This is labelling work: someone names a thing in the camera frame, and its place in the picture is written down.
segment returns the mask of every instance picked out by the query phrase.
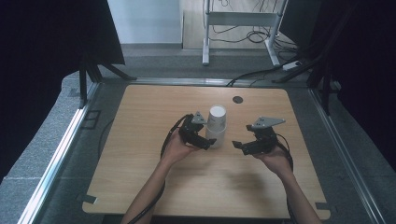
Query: gray floor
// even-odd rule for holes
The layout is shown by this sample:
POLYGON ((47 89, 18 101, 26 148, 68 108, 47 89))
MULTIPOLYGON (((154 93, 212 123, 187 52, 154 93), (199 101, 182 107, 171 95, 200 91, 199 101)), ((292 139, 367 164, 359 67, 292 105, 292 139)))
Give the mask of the gray floor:
MULTIPOLYGON (((183 50, 180 46, 123 46, 123 52, 126 65, 118 68, 139 77, 136 83, 150 83, 158 78, 164 78, 165 82, 179 80, 202 83, 202 80, 212 80, 206 78, 233 78, 271 67, 266 53, 259 50, 211 51, 211 64, 208 67, 201 65, 200 50, 183 50)), ((103 215, 85 214, 81 210, 82 202, 78 200, 78 196, 88 189, 111 126, 107 124, 111 124, 115 117, 123 91, 130 83, 122 81, 104 68, 101 71, 105 78, 89 107, 92 113, 100 111, 98 122, 95 126, 92 126, 89 119, 82 122, 35 223, 102 223, 104 220, 103 215)), ((285 76, 285 73, 277 72, 265 77, 264 81, 256 82, 254 87, 282 88, 288 92, 328 201, 326 207, 332 212, 331 218, 325 223, 371 223, 357 186, 342 163, 318 108, 304 84, 307 75, 301 75, 286 84, 275 85, 270 80, 285 76)), ((254 80, 243 80, 237 82, 239 84, 236 86, 247 87, 254 80)), ((58 102, 35 139, 0 186, 0 223, 18 222, 78 109, 78 103, 78 75, 71 74, 64 79, 58 102)), ((395 189, 392 187, 396 186, 396 174, 358 123, 339 103, 336 94, 331 97, 330 110, 331 119, 368 189, 373 193, 378 209, 384 219, 391 223, 396 219, 396 203, 392 200, 396 198, 395 189)))

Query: black cable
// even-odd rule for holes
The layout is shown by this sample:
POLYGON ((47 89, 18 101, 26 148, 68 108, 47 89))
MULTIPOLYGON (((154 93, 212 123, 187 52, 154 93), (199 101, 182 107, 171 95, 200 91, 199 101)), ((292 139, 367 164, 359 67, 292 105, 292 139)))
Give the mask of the black cable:
POLYGON ((219 2, 221 2, 221 6, 222 7, 230 7, 231 11, 233 11, 233 7, 231 6, 231 0, 219 0, 219 2))
POLYGON ((252 83, 250 83, 250 85, 248 85, 249 87, 252 87, 254 83, 260 81, 260 80, 264 80, 264 78, 258 78, 256 80, 254 80, 252 83))
MULTIPOLYGON (((232 28, 230 28, 230 29, 228 29, 228 30, 221 31, 221 32, 216 32, 215 30, 214 30, 214 31, 215 31, 215 33, 217 33, 217 34, 221 34, 221 33, 230 31, 230 30, 232 30, 232 29, 234 29, 234 28, 236 28, 236 27, 238 27, 238 26, 232 27, 232 28)), ((247 33, 247 37, 242 38, 242 39, 239 39, 239 40, 214 39, 214 38, 210 38, 210 37, 209 37, 209 39, 212 40, 212 41, 222 41, 222 42, 226 42, 226 43, 239 43, 239 42, 242 42, 242 41, 244 41, 244 40, 249 40, 249 41, 252 42, 252 43, 260 44, 260 43, 264 42, 264 40, 265 40, 267 37, 268 37, 268 34, 262 32, 262 31, 255 31, 255 30, 253 30, 253 31, 250 31, 250 32, 247 33), (254 36, 254 35, 255 35, 255 36, 258 36, 261 40, 253 40, 251 37, 254 36)))
POLYGON ((256 8, 258 5, 259 5, 259 3, 261 2, 262 0, 260 0, 260 1, 258 1, 257 2, 257 4, 254 6, 254 8, 256 8))
POLYGON ((265 11, 267 10, 267 8, 270 6, 270 1, 267 0, 267 6, 265 7, 264 10, 262 10, 262 7, 264 6, 264 2, 265 2, 265 0, 262 1, 262 6, 261 6, 261 8, 260 8, 260 11, 262 11, 262 12, 265 12, 265 11))
POLYGON ((274 71, 278 70, 279 68, 281 68, 283 65, 295 61, 298 57, 299 56, 294 56, 293 58, 291 58, 291 59, 287 60, 286 62, 282 63, 280 66, 275 66, 275 67, 267 69, 267 70, 261 70, 261 71, 246 73, 246 74, 241 75, 239 77, 235 77, 229 83, 227 83, 226 87, 232 87, 236 80, 238 80, 240 78, 243 78, 243 77, 255 77, 255 76, 257 76, 257 74, 274 72, 274 71))
POLYGON ((105 126, 105 128, 103 128, 102 133, 100 134, 99 144, 98 144, 98 160, 100 159, 100 155, 102 154, 102 140, 103 140, 103 136, 105 135, 106 129, 108 128, 108 126, 110 126, 111 123, 113 123, 113 121, 114 121, 114 119, 109 121, 108 124, 105 126))
POLYGON ((277 47, 278 49, 288 49, 288 50, 291 50, 291 51, 295 51, 295 50, 296 50, 295 48, 283 46, 283 45, 280 44, 279 42, 280 42, 280 41, 277 40, 277 39, 274 40, 274 46, 277 47))
POLYGON ((285 44, 290 44, 290 45, 296 46, 295 43, 291 43, 291 42, 288 42, 288 41, 284 41, 284 40, 277 40, 277 41, 282 42, 282 43, 285 43, 285 44))
POLYGON ((275 12, 276 3, 277 3, 277 0, 275 0, 273 12, 275 12))
MULTIPOLYGON (((290 165, 290 168, 291 168, 291 171, 293 171, 294 169, 294 164, 293 164, 293 157, 291 156, 291 154, 290 154, 290 147, 289 147, 289 143, 288 143, 288 140, 286 140, 286 138, 284 137, 284 136, 282 136, 281 134, 276 134, 277 136, 280 136, 281 138, 283 138, 283 140, 285 141, 285 143, 286 143, 286 146, 287 147, 285 147, 285 146, 283 146, 280 142, 277 142, 277 146, 279 146, 285 153, 286 153, 286 159, 288 160, 288 162, 289 162, 289 165, 290 165)), ((296 220, 296 217, 295 217, 295 215, 294 215, 294 213, 293 213, 293 211, 292 211, 292 209, 291 209, 291 206, 290 206, 290 203, 289 203, 289 199, 288 198, 286 198, 286 205, 288 206, 288 212, 289 212, 289 216, 290 216, 290 219, 291 219, 291 221, 293 222, 293 223, 295 223, 295 224, 298 224, 298 222, 297 222, 297 220, 296 220)))
POLYGON ((278 45, 276 45, 275 50, 277 50, 277 51, 283 50, 284 52, 298 53, 298 50, 295 48, 283 47, 283 46, 278 46, 278 45))
MULTIPOLYGON (((168 135, 166 135, 165 140, 163 141, 163 147, 161 148, 161 154, 160 154, 160 158, 163 156, 163 153, 165 152, 166 146, 169 143, 169 139, 172 135, 172 133, 177 129, 178 125, 181 123, 181 121, 183 119, 185 119, 187 117, 187 115, 183 116, 183 118, 181 118, 180 120, 178 120, 175 125, 171 128, 171 130, 169 131, 168 135)), ((163 182, 163 186, 161 187, 160 191, 158 192, 157 196, 155 196, 155 198, 151 201, 151 203, 149 203, 145 209, 143 209, 136 217, 134 217, 130 222, 128 222, 128 224, 134 224, 136 223, 138 220, 140 220, 140 218, 142 218, 157 202, 158 200, 160 200, 161 196, 163 196, 163 191, 165 190, 165 182, 163 182)))
POLYGON ((233 27, 231 27, 231 28, 229 28, 229 29, 227 29, 227 30, 223 30, 223 31, 216 31, 216 30, 215 30, 215 26, 212 25, 212 30, 213 30, 213 32, 214 32, 215 34, 218 34, 218 35, 219 35, 219 34, 222 34, 222 33, 229 32, 229 31, 235 29, 236 27, 239 27, 239 26, 233 26, 233 27))
POLYGON ((281 55, 281 53, 290 53, 290 52, 291 52, 291 51, 288 51, 288 50, 280 50, 280 51, 277 51, 276 53, 277 53, 277 57, 278 57, 278 58, 280 58, 280 59, 283 60, 283 61, 288 61, 289 59, 284 58, 284 57, 281 55))

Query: metal frame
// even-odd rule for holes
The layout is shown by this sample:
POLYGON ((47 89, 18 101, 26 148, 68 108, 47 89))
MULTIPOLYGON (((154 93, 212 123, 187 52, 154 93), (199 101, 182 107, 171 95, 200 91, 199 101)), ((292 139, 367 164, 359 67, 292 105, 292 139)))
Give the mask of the metal frame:
MULTIPOLYGON (((130 84, 147 84, 147 85, 185 85, 185 86, 218 86, 224 87, 230 79, 213 79, 213 78, 139 78, 137 81, 123 81, 123 83, 130 84)), ((234 84, 235 87, 248 87, 252 80, 249 79, 241 79, 234 84)), ((64 158, 71 146, 71 143, 77 133, 78 127, 82 122, 88 108, 90 107, 94 95, 98 89, 98 83, 92 83, 92 86, 89 90, 89 100, 88 103, 81 109, 78 109, 75 116, 73 117, 69 127, 67 128, 61 143, 56 149, 51 161, 49 162, 49 166, 47 167, 46 172, 43 174, 40 182, 38 183, 35 192, 33 193, 29 203, 26 205, 20 220, 18 223, 33 223, 35 220, 35 216, 39 212, 44 200, 50 192, 50 187, 58 174, 58 171, 64 161, 64 158)), ((298 87, 298 88, 306 88, 304 84, 276 84, 270 81, 260 81, 257 82, 255 87, 298 87)), ((319 115, 321 116, 323 123, 328 130, 335 148, 341 158, 342 163, 346 167, 346 171, 349 174, 353 185, 356 188, 356 191, 361 197, 361 201, 363 206, 366 209, 367 214, 369 215, 372 223, 386 223, 379 208, 376 204, 373 194, 368 189, 367 184, 365 183, 359 169, 356 167, 354 161, 348 153, 348 149, 345 146, 341 136, 339 135, 337 129, 335 128, 332 119, 330 116, 326 114, 323 110, 320 102, 320 97, 318 93, 313 89, 308 89, 314 104, 318 110, 319 115)))
POLYGON ((279 29, 288 0, 283 0, 281 9, 277 13, 253 12, 215 12, 210 11, 210 0, 206 0, 205 9, 205 38, 203 45, 202 64, 209 65, 209 25, 237 25, 237 26, 267 26, 272 27, 265 47, 274 66, 280 66, 273 45, 279 29))
MULTIPOLYGON (((92 83, 88 96, 92 98, 97 91, 98 83, 92 83)), ((38 183, 32 197, 29 200, 29 203, 26 205, 20 220, 19 224, 24 223, 33 223, 35 220, 35 216, 39 212, 41 206, 44 203, 44 200, 47 198, 47 195, 50 192, 50 187, 52 186, 53 181, 55 180, 58 171, 61 168, 61 165, 64 161, 64 157, 66 156, 74 137, 78 131, 78 127, 80 126, 85 114, 88 111, 88 107, 90 106, 91 101, 82 107, 79 108, 74 117, 72 118, 69 126, 67 127, 66 132, 64 133, 64 137, 62 138, 59 146, 56 148, 52 159, 49 162, 49 165, 41 177, 40 182, 38 183)))
POLYGON ((332 118, 321 106, 321 100, 318 92, 314 91, 313 89, 309 89, 309 93, 314 100, 315 106, 318 110, 320 117, 322 118, 323 124, 325 125, 327 131, 329 132, 329 135, 331 136, 335 149, 340 156, 341 162, 344 164, 346 172, 348 173, 352 184, 354 185, 356 191, 361 197, 361 202, 366 209, 366 212, 369 215, 370 219, 372 220, 372 223, 386 223, 385 219, 381 214, 381 211, 379 211, 373 194, 367 187, 367 184, 364 181, 358 167, 355 165, 355 162, 352 160, 352 157, 349 154, 349 149, 344 144, 343 139, 341 138, 334 123, 332 122, 332 118))

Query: wall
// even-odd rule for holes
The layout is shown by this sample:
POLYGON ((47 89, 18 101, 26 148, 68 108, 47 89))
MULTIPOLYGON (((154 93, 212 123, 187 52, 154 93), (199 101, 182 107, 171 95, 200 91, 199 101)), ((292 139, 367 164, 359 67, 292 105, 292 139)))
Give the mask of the wall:
POLYGON ((121 44, 181 43, 179 0, 108 0, 121 44))

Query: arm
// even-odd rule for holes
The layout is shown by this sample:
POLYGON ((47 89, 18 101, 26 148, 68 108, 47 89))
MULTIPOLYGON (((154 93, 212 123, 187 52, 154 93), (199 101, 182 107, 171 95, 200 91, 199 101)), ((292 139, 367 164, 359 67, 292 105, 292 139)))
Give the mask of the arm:
MULTIPOLYGON (((152 175, 149 177, 146 184, 136 195, 131 205, 129 206, 127 212, 125 213, 121 223, 128 223, 134 217, 136 217, 146 206, 152 202, 152 200, 157 196, 166 176, 168 175, 171 167, 178 161, 183 160, 191 152, 197 150, 196 147, 186 146, 178 134, 178 129, 176 129, 168 145, 166 146, 163 157, 158 162, 152 175)), ((137 223, 150 223, 152 213, 154 208, 151 208, 137 223)))
POLYGON ((268 169, 279 176, 288 196, 291 210, 298 223, 321 223, 317 213, 297 183, 289 162, 285 157, 285 152, 282 149, 276 147, 269 154, 255 154, 253 156, 264 162, 268 169))

